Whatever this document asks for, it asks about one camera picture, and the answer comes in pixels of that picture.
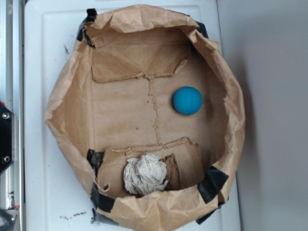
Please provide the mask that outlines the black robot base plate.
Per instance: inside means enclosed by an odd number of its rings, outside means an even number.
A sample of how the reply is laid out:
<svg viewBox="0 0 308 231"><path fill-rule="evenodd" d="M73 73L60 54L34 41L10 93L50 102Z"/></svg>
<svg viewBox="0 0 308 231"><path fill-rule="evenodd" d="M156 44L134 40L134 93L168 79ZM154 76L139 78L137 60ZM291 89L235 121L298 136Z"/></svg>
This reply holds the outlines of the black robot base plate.
<svg viewBox="0 0 308 231"><path fill-rule="evenodd" d="M13 114L0 102L0 174L13 162Z"/></svg>

